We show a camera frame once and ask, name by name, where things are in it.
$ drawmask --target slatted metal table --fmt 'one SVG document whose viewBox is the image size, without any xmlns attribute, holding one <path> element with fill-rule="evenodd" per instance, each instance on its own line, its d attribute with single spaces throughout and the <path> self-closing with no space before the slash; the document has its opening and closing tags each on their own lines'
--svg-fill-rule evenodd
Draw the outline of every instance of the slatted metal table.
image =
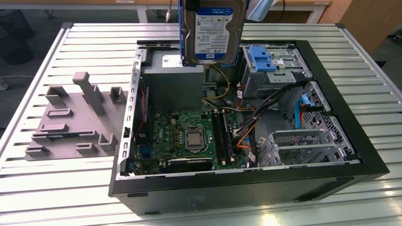
<svg viewBox="0 0 402 226">
<path fill-rule="evenodd" d="M 106 196 L 113 157 L 23 160 L 49 85 L 78 91 L 86 71 L 100 91 L 128 89 L 137 40 L 176 40 L 176 24 L 73 24 L 49 53 L 0 140 L 0 224 L 27 225 L 396 225 L 402 215 L 402 95 L 345 29 L 333 25 L 249 24 L 242 39 L 308 40 L 389 173 L 319 202 L 136 216 Z"/>
</svg>

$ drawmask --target floor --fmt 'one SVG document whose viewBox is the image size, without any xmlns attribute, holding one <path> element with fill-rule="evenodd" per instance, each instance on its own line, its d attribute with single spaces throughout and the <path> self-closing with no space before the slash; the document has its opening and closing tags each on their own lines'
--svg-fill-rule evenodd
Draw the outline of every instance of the floor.
<svg viewBox="0 0 402 226">
<path fill-rule="evenodd" d="M 9 65 L 0 58 L 0 78 L 9 85 L 6 91 L 0 91 L 0 137 L 30 84 L 31 78 L 27 76 L 34 76 L 35 74 L 62 22 L 137 23 L 137 15 L 133 10 L 102 10 L 101 16 L 98 16 L 98 11 L 92 10 L 57 10 L 54 11 L 55 17 L 53 19 L 46 18 L 42 10 L 23 10 L 22 12 L 34 31 L 34 36 L 26 41 L 33 51 L 34 59 L 22 65 Z M 176 11 L 172 12 L 170 18 L 172 22 L 176 23 Z M 149 10 L 148 21 L 150 23 L 162 23 L 164 17 L 157 17 L 156 12 Z M 384 40 L 372 58 L 376 61 L 387 61 L 383 71 L 397 88 L 402 89 L 402 44 L 392 43 L 391 39 Z"/>
</svg>

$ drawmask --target yellow wire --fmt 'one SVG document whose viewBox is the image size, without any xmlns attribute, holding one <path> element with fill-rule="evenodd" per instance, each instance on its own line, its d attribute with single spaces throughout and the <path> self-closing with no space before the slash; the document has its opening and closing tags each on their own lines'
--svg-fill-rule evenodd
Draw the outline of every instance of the yellow wire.
<svg viewBox="0 0 402 226">
<path fill-rule="evenodd" d="M 225 82 L 226 82 L 226 89 L 225 89 L 225 92 L 224 92 L 221 95 L 218 95 L 218 96 L 216 96 L 216 97 L 205 97 L 205 98 L 202 98 L 204 100 L 216 100 L 216 99 L 218 99 L 218 98 L 221 98 L 222 96 L 226 95 L 228 90 L 229 90 L 229 88 L 230 88 L 230 83 L 228 82 L 228 78 L 226 78 L 225 74 L 222 73 L 222 71 L 220 71 L 218 68 L 214 67 L 214 66 L 210 66 L 210 65 L 209 65 L 209 67 L 213 68 L 213 69 L 218 72 L 218 74 L 224 77 Z"/>
</svg>

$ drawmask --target wire bundle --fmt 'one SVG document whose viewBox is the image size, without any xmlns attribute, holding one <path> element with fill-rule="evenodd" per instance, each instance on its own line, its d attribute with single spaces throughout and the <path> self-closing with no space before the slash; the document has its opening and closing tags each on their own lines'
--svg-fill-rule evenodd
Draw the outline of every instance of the wire bundle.
<svg viewBox="0 0 402 226">
<path fill-rule="evenodd" d="M 242 142 L 245 136 L 249 134 L 250 130 L 254 128 L 256 121 L 260 118 L 262 111 L 280 100 L 284 93 L 289 89 L 304 86 L 307 83 L 308 83 L 308 81 L 304 80 L 304 81 L 296 82 L 293 84 L 287 84 L 261 101 L 261 103 L 256 107 L 254 111 L 252 112 L 250 118 L 248 119 L 246 123 L 244 123 L 244 125 L 236 130 L 236 134 L 238 134 L 244 129 L 248 128 L 248 130 L 244 133 L 244 136 L 240 138 L 240 140 L 237 142 L 237 145 L 236 145 L 237 147 L 241 147 L 241 142 Z"/>
<path fill-rule="evenodd" d="M 216 97 L 204 97 L 202 100 L 216 100 L 218 98 L 225 97 L 225 95 L 228 94 L 228 90 L 230 89 L 230 83 L 228 82 L 228 78 L 226 78 L 225 74 L 222 73 L 222 71 L 220 71 L 218 68 L 214 67 L 214 66 L 209 65 L 209 67 L 213 68 L 218 72 L 218 74 L 222 76 L 222 78 L 225 80 L 225 83 L 226 83 L 226 89 L 225 89 L 225 92 L 221 95 L 218 95 Z"/>
<path fill-rule="evenodd" d="M 204 101 L 208 105 L 210 105 L 212 107 L 214 107 L 214 108 L 229 109 L 229 110 L 233 110 L 233 111 L 236 111 L 236 112 L 246 112 L 246 111 L 248 111 L 245 108 L 244 108 L 244 109 L 234 109 L 234 108 L 232 108 L 232 107 L 218 106 L 218 105 L 216 105 L 210 100 L 202 99 L 202 101 Z"/>
<path fill-rule="evenodd" d="M 240 89 L 242 89 L 242 88 L 245 88 L 244 85 L 242 85 L 242 86 L 238 86 L 238 87 L 237 87 L 237 90 L 240 90 Z M 241 99 L 238 98 L 238 99 L 237 99 L 237 104 L 236 104 L 237 109 L 238 109 L 238 110 L 246 110 L 246 107 L 241 107 L 240 102 L 241 102 Z"/>
</svg>

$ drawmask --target gray plastic part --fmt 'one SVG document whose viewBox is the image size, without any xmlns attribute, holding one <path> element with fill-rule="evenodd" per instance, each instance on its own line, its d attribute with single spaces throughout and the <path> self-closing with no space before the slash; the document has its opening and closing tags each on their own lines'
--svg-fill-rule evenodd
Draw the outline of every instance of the gray plastic part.
<svg viewBox="0 0 402 226">
<path fill-rule="evenodd" d="M 97 139 L 98 138 L 98 133 L 96 132 L 96 130 L 81 130 L 79 132 L 89 132 L 86 134 L 79 134 L 79 138 L 81 139 Z"/>
<path fill-rule="evenodd" d="M 46 156 L 49 154 L 49 149 L 46 149 L 43 146 L 29 146 L 25 150 L 26 155 L 34 157 L 34 156 Z"/>
<path fill-rule="evenodd" d="M 45 115 L 49 118 L 70 117 L 73 115 L 73 111 L 69 108 L 49 110 Z"/>
<path fill-rule="evenodd" d="M 94 96 L 92 86 L 89 83 L 88 85 Z M 26 149 L 25 160 L 38 161 L 113 155 L 109 146 L 114 148 L 118 144 L 116 137 L 121 137 L 125 101 L 113 103 L 109 92 L 100 92 L 100 94 L 102 99 L 101 108 L 105 112 L 100 116 L 96 115 L 90 105 L 85 102 L 82 93 L 61 93 L 59 99 L 65 104 L 62 108 L 58 105 L 47 104 L 37 130 L 31 136 L 29 148 Z M 67 127 L 67 131 L 50 130 L 49 132 L 41 132 L 43 125 L 45 128 L 58 125 L 61 129 L 59 125 L 63 124 Z M 81 149 L 77 151 L 75 144 L 81 143 L 92 143 L 89 150 L 96 149 L 97 151 Z M 37 151 L 41 146 L 45 147 L 46 151 L 42 151 L 45 154 L 39 154 L 39 151 Z"/>
<path fill-rule="evenodd" d="M 74 149 L 82 155 L 93 154 L 97 152 L 97 148 L 92 143 L 77 143 Z"/>
<path fill-rule="evenodd" d="M 110 134 L 108 140 L 105 139 L 105 136 L 102 136 L 102 134 L 100 134 L 97 144 L 98 144 L 100 148 L 104 150 L 104 152 L 114 153 L 117 143 L 118 143 L 118 141 L 113 134 Z"/>
<path fill-rule="evenodd" d="M 50 139 L 46 137 L 46 134 L 47 134 L 47 132 L 33 133 L 33 135 L 35 135 L 35 136 L 31 135 L 31 140 L 35 143 L 41 143 L 41 142 L 46 142 L 46 141 L 50 142 Z"/>
<path fill-rule="evenodd" d="M 94 96 L 98 98 L 100 102 L 102 102 L 104 99 L 102 99 L 101 93 L 100 93 L 100 91 L 98 91 L 97 85 L 92 85 L 92 89 L 93 89 L 93 92 L 94 92 Z M 82 94 L 82 98 L 84 98 L 86 104 L 89 104 L 89 100 L 86 100 L 84 94 Z"/>
<path fill-rule="evenodd" d="M 66 97 L 62 86 L 50 86 L 43 97 L 47 99 L 51 105 L 63 105 L 62 97 Z"/>
<path fill-rule="evenodd" d="M 121 87 L 112 87 L 108 95 L 112 99 L 113 104 L 118 102 L 125 103 L 125 95 Z"/>
<path fill-rule="evenodd" d="M 63 124 L 42 125 L 39 132 L 61 132 L 67 131 L 67 126 Z"/>
<path fill-rule="evenodd" d="M 102 115 L 105 113 L 102 106 L 101 106 L 101 99 L 98 98 L 98 94 L 93 91 L 97 89 L 97 87 L 92 87 L 89 83 L 89 74 L 86 72 L 75 72 L 73 74 L 73 83 L 74 85 L 78 85 L 82 93 L 84 93 L 84 99 L 90 105 L 96 115 Z"/>
</svg>

